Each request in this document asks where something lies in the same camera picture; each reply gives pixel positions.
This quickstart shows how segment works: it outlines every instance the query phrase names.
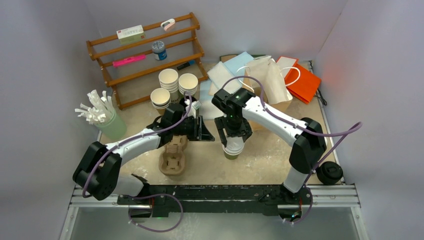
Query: small box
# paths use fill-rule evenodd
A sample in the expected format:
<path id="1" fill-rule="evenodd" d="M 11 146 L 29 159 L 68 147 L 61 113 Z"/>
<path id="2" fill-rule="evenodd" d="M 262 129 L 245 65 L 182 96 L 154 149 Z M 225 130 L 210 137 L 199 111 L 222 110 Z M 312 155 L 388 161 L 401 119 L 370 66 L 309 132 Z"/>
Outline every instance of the small box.
<path id="1" fill-rule="evenodd" d="M 146 37 L 145 31 L 141 25 L 116 31 L 116 35 L 118 35 L 121 45 L 135 43 Z"/>

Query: black cable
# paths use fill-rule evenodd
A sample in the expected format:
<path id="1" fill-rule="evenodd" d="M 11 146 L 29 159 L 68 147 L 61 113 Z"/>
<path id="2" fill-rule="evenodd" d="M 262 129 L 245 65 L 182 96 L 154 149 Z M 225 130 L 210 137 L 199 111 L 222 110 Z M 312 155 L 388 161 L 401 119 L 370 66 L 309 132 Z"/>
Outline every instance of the black cable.
<path id="1" fill-rule="evenodd" d="M 315 97 L 321 101 L 322 105 L 327 106 L 327 101 L 324 99 L 323 95 L 321 94 L 320 89 L 318 88 L 316 91 L 318 92 L 318 95 L 315 94 Z"/>

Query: bag handle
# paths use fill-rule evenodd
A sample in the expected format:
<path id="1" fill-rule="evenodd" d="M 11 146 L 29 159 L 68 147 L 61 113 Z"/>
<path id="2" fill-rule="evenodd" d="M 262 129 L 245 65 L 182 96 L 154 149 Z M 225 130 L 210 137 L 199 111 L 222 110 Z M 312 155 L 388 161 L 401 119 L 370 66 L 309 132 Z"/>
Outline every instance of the bag handle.
<path id="1" fill-rule="evenodd" d="M 296 80 L 290 82 L 289 84 L 286 84 L 285 86 L 288 87 L 292 84 L 294 84 L 295 82 L 297 82 L 300 78 L 301 78 L 301 71 L 299 70 L 299 68 L 295 67 L 295 66 L 288 66 L 288 67 L 283 67 L 281 68 L 281 70 L 279 71 L 279 74 L 281 75 L 281 77 L 284 79 L 283 74 L 281 73 L 281 71 L 285 70 L 285 69 L 296 69 L 297 72 L 299 73 L 299 76 L 297 76 Z"/>
<path id="2" fill-rule="evenodd" d="M 235 74 L 237 75 L 237 73 L 238 73 L 240 70 L 245 69 L 245 68 L 249 68 L 249 71 L 251 70 L 251 68 L 250 68 L 249 66 L 242 66 L 242 67 L 240 67 L 239 69 L 237 69 L 237 71 L 235 72 Z M 251 86 L 247 85 L 246 83 L 244 83 L 244 82 L 243 82 L 242 80 L 240 80 L 239 78 L 237 78 L 237 80 L 238 80 L 241 84 L 243 84 L 245 87 L 250 88 L 250 89 L 252 90 L 252 93 L 254 93 L 254 92 L 255 92 L 255 90 L 253 90 L 253 88 L 252 88 Z"/>

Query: wooden shelf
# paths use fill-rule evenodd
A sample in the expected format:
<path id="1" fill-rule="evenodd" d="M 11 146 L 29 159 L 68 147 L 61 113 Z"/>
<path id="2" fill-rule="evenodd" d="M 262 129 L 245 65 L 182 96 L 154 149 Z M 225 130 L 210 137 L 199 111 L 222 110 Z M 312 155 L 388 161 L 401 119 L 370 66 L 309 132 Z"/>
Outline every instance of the wooden shelf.
<path id="1" fill-rule="evenodd" d="M 208 75 L 207 75 L 205 68 L 203 67 L 201 59 L 200 59 L 201 57 L 203 57 L 205 55 L 205 53 L 204 53 L 203 48 L 200 45 L 200 43 L 197 39 L 197 36 L 196 36 L 196 30 L 200 29 L 200 24 L 199 24 L 198 19 L 196 18 L 196 16 L 192 12 L 190 12 L 190 14 L 187 14 L 187 15 L 184 15 L 184 16 L 179 16 L 179 17 L 176 17 L 174 19 L 175 19 L 176 22 L 180 22 L 180 21 L 184 21 L 184 20 L 191 20 L 191 25 L 189 27 L 177 29 L 177 30 L 174 30 L 174 31 L 171 31 L 171 32 L 167 32 L 165 34 L 146 38 L 142 41 L 130 43 L 130 44 L 127 44 L 127 45 L 122 45 L 122 46 L 119 46 L 119 47 L 116 47 L 116 48 L 113 48 L 113 49 L 109 49 L 109 50 L 106 50 L 106 51 L 103 51 L 103 52 L 99 52 L 99 53 L 97 53 L 95 51 L 95 49 L 94 49 L 95 45 L 100 45 L 100 44 L 104 44 L 104 43 L 107 43 L 107 42 L 110 42 L 110 41 L 115 41 L 115 40 L 118 39 L 118 36 L 116 34 L 114 34 L 114 35 L 103 37 L 103 38 L 100 38 L 100 39 L 97 39 L 97 40 L 86 42 L 88 55 L 90 56 L 90 58 L 93 61 L 97 61 L 98 65 L 100 66 L 100 69 L 101 69 L 101 72 L 102 72 L 102 75 L 103 75 L 103 78 L 104 78 L 104 83 L 108 87 L 112 88 L 113 94 L 116 98 L 116 103 L 117 103 L 119 109 L 122 110 L 122 109 L 130 107 L 134 104 L 142 103 L 142 102 L 150 99 L 150 96 L 148 95 L 148 96 L 144 96 L 144 97 L 141 97 L 139 99 L 136 99 L 136 100 L 133 100 L 133 101 L 130 101 L 130 102 L 127 102 L 127 103 L 121 103 L 121 99 L 120 99 L 119 94 L 118 94 L 117 85 L 125 83 L 127 81 L 131 81 L 131 80 L 137 79 L 139 77 L 142 77 L 142 76 L 145 76 L 145 75 L 157 72 L 157 71 L 161 71 L 161 70 L 166 69 L 166 68 L 170 68 L 170 67 L 173 67 L 173 66 L 176 66 L 176 65 L 180 65 L 180 64 L 186 63 L 186 62 L 191 61 L 191 60 L 195 60 L 197 66 L 199 67 L 199 69 L 202 73 L 202 77 L 198 78 L 199 82 L 208 79 Z M 154 24 L 151 24 L 151 25 L 146 25 L 146 26 L 143 26 L 143 29 L 144 29 L 144 31 L 148 31 L 148 30 L 152 30 L 152 29 L 155 29 L 155 28 L 160 28 L 161 23 L 162 22 L 157 22 L 157 23 L 154 23 Z M 191 37 L 189 37 L 187 39 L 180 40 L 180 41 L 176 41 L 176 42 L 166 44 L 165 47 L 166 47 L 166 49 L 170 49 L 170 48 L 173 48 L 173 47 L 177 47 L 177 46 L 192 42 L 193 54 L 191 54 L 189 56 L 182 57 L 182 58 L 177 59 L 177 60 L 173 60 L 171 62 L 167 62 L 167 63 L 161 64 L 161 65 L 158 65 L 158 66 L 154 66 L 154 67 L 151 67 L 151 68 L 148 68 L 148 69 L 145 69 L 145 70 L 141 70 L 139 72 L 129 74 L 129 75 L 124 76 L 124 77 L 113 79 L 112 76 L 110 75 L 108 69 L 107 69 L 108 67 L 113 66 L 113 62 L 109 61 L 109 62 L 103 63 L 103 61 L 101 60 L 101 57 L 104 57 L 104 56 L 120 53 L 122 51 L 131 49 L 131 48 L 135 48 L 135 47 L 138 47 L 138 46 L 141 46 L 141 45 L 144 45 L 144 44 L 148 44 L 148 43 L 151 43 L 151 42 L 154 42 L 154 41 L 157 41 L 157 40 L 161 40 L 161 39 L 164 39 L 164 38 L 168 38 L 168 37 L 175 36 L 175 35 L 178 35 L 178 34 L 189 32 L 189 31 L 191 32 Z M 139 53 L 136 53 L 136 54 L 128 55 L 126 57 L 117 59 L 116 61 L 123 60 L 123 59 L 129 58 L 129 57 L 139 56 L 139 55 L 149 55 L 151 53 L 153 53 L 153 52 L 150 49 L 150 50 L 146 50 L 146 51 L 139 52 Z"/>

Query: jar lid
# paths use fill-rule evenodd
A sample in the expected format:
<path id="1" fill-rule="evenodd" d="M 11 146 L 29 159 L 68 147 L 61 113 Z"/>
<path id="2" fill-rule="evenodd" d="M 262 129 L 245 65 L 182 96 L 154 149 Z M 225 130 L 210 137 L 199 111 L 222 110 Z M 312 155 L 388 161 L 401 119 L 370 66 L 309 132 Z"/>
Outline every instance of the jar lid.
<path id="1" fill-rule="evenodd" d="M 334 185 L 343 177 L 343 170 L 337 163 L 326 161 L 316 169 L 316 175 L 324 185 Z"/>
<path id="2" fill-rule="evenodd" d="M 151 44 L 151 50 L 154 53 L 160 53 L 163 52 L 165 50 L 165 43 L 163 41 L 154 41 Z"/>

